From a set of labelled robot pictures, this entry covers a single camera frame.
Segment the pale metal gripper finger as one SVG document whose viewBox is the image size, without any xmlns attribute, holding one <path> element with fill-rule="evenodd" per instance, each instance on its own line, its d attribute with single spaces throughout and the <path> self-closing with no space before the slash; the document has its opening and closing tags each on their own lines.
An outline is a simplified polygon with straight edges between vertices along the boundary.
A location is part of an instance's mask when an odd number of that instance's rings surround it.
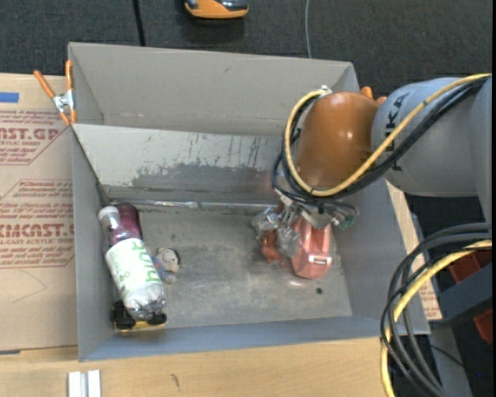
<svg viewBox="0 0 496 397">
<path fill-rule="evenodd" d="M 276 208 L 267 208 L 255 215 L 250 224 L 256 235 L 265 235 L 267 232 L 276 230 L 283 222 L 283 213 L 277 212 Z"/>
<path fill-rule="evenodd" d="M 281 225 L 276 231 L 278 252 L 287 258 L 294 258 L 299 250 L 300 233 L 289 225 Z"/>
</svg>

